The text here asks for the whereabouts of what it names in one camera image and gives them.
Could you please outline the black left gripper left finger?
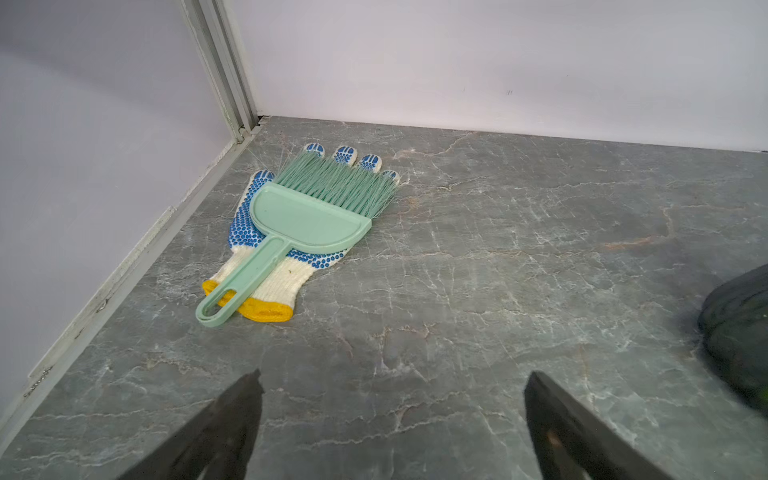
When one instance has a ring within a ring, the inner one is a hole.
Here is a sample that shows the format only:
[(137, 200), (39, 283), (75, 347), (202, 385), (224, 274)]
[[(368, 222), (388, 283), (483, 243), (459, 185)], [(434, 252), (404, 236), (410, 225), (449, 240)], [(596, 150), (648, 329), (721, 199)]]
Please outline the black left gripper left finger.
[(240, 377), (122, 479), (243, 479), (258, 436), (260, 371)]

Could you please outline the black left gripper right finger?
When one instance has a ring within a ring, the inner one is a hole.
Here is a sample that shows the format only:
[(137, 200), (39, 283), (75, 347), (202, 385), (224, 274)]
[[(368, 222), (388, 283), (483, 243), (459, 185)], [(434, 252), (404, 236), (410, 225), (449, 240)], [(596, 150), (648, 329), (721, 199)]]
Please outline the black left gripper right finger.
[(668, 479), (552, 378), (533, 371), (526, 423), (544, 479)]

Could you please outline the dark red glass vase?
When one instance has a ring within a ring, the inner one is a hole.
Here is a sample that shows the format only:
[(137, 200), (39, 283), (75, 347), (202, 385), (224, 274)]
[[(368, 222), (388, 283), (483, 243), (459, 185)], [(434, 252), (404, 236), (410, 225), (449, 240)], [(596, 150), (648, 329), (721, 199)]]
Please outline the dark red glass vase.
[(767, 413), (767, 266), (713, 290), (698, 317), (714, 372), (750, 407)]

